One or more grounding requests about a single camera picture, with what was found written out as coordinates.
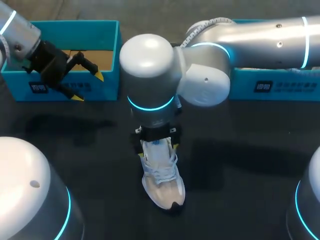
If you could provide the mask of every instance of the shoe tongue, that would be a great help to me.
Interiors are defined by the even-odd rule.
[[[165,138],[157,141],[144,142],[143,145],[146,159],[152,166],[170,167],[172,165],[168,141]]]

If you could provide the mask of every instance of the cardboard box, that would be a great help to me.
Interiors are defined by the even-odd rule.
[[[65,50],[64,51],[69,56],[73,56],[78,52],[82,52],[84,57],[90,62],[96,64],[99,67],[100,71],[110,71],[112,69],[112,60],[113,60],[113,51],[74,51],[74,50]],[[72,71],[87,71],[81,65],[75,65],[72,68]]]

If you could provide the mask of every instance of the yellow tip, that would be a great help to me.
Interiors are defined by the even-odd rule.
[[[73,97],[71,98],[72,100],[76,100],[76,101],[84,101],[84,99],[83,98],[81,98],[81,97],[78,97],[77,95],[73,95]]]
[[[98,69],[98,72],[94,75],[97,79],[99,79],[101,82],[103,82],[104,76],[102,75],[102,73],[100,72],[100,70]]]

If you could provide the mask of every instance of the glowing blue light ring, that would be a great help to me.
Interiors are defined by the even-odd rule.
[[[309,27],[308,27],[308,21],[305,16],[302,17],[303,23],[304,23],[304,30],[305,30],[305,53],[304,53],[304,61],[302,64],[302,69],[304,69],[308,63],[309,58],[309,49],[310,49],[310,33],[309,33]]]
[[[302,225],[305,227],[305,229],[309,232],[309,234],[315,239],[315,240],[319,240],[313,233],[312,231],[308,228],[308,226],[306,225],[305,221],[302,219],[302,216],[300,214],[299,208],[298,208],[298,187],[299,187],[300,181],[298,183],[298,186],[296,186],[296,190],[295,190],[295,208],[296,208],[296,212],[298,213],[298,216],[300,218],[300,221],[302,222]]]
[[[5,30],[9,27],[10,23],[12,22],[12,20],[14,19],[14,17],[16,16],[17,12],[13,11],[8,19],[8,21],[6,21],[5,25],[3,26],[3,28],[0,30],[0,35],[3,35]]]
[[[69,217],[70,217],[70,212],[71,212],[71,198],[70,198],[70,193],[69,193],[69,191],[68,191],[68,188],[66,188],[66,191],[67,191],[67,193],[68,193],[68,198],[69,198],[69,208],[68,208],[68,213],[67,213],[67,215],[66,215],[66,218],[65,218],[64,224],[63,224],[63,226],[62,226],[62,228],[61,228],[60,232],[58,233],[58,235],[55,237],[55,239],[54,239],[54,240],[58,240],[58,239],[61,237],[61,235],[64,233],[64,230],[65,230],[65,228],[66,228],[66,226],[67,226],[67,224],[68,224]]]
[[[137,109],[140,109],[142,111],[157,111],[157,110],[160,110],[160,109],[163,109],[165,108],[166,106],[168,106],[172,100],[175,98],[175,96],[173,96],[166,104],[162,105],[162,106],[159,106],[159,107],[156,107],[156,108],[144,108],[144,107],[141,107],[141,106],[138,106],[138,105],[135,105],[129,97],[128,98],[128,101],[131,103],[132,106],[134,106],[135,108]]]
[[[217,43],[213,43],[213,42],[200,42],[200,43],[196,43],[196,44],[192,45],[191,47],[197,47],[197,46],[214,46],[214,47],[220,48],[220,49],[222,49],[223,51],[226,52],[226,54],[228,55],[229,59],[231,58],[228,50],[225,49],[223,46],[217,44]]]

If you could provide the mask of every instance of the cable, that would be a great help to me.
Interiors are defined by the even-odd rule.
[[[0,41],[2,42],[3,46],[4,46],[4,51],[5,51],[5,57],[7,62],[10,64],[11,63],[11,57],[10,57],[10,48],[8,45],[7,40],[5,39],[5,37],[3,35],[0,34]]]
[[[226,18],[226,17],[217,17],[217,18],[213,18],[211,20],[208,20],[207,22],[205,22],[204,24],[201,24],[195,30],[193,30],[190,33],[190,35],[183,41],[183,43],[181,44],[180,47],[185,48],[196,36],[198,36],[206,28],[209,28],[209,27],[216,25],[216,24],[222,24],[222,23],[236,24],[236,22],[234,22],[233,20]]]

